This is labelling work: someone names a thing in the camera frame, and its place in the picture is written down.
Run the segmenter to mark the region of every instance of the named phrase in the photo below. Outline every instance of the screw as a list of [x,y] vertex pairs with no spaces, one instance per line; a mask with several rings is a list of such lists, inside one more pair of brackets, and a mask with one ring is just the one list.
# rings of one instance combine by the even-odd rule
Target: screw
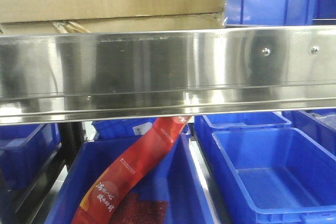
[[312,49],[311,49],[311,54],[316,55],[319,51],[320,51],[319,46],[313,46]]
[[269,55],[271,54],[271,50],[268,49],[268,48],[264,48],[264,49],[261,51],[261,54],[262,54],[262,56],[267,57],[267,56],[269,56]]

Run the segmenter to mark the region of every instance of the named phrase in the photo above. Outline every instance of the metal surface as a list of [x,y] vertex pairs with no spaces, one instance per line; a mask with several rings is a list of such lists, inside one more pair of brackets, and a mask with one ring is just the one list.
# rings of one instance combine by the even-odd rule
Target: metal surface
[[334,107],[335,41],[336,26],[1,36],[0,123]]
[[212,175],[210,174],[201,148],[194,137],[191,138],[189,147],[196,166],[198,177],[205,193],[205,197],[210,206],[214,222],[216,224],[232,224],[226,206],[223,202],[222,194],[219,191],[219,188],[215,183]]

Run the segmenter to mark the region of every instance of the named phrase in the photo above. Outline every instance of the metal shelf frame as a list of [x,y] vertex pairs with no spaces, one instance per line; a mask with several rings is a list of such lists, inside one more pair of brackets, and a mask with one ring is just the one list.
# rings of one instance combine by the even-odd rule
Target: metal shelf frame
[[0,124],[336,106],[336,26],[2,36]]
[[27,188],[7,190],[0,170],[0,223],[33,223],[64,166],[70,169],[86,140],[86,133],[79,122],[59,123],[58,128],[61,144],[44,162]]

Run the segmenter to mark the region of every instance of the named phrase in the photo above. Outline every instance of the red snack package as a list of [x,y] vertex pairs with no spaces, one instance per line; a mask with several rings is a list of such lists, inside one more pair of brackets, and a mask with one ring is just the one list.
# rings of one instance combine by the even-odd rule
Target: red snack package
[[126,194],[171,150],[189,116],[158,118],[83,197],[71,224],[108,224]]

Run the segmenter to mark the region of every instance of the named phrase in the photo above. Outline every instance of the red food item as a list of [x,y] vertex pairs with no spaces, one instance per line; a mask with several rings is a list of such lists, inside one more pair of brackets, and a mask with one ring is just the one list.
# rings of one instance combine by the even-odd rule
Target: red food item
[[167,201],[138,200],[129,193],[114,212],[109,224],[163,224]]
[[171,150],[189,118],[156,119],[152,128],[99,176],[83,197],[71,224],[108,224],[128,192]]

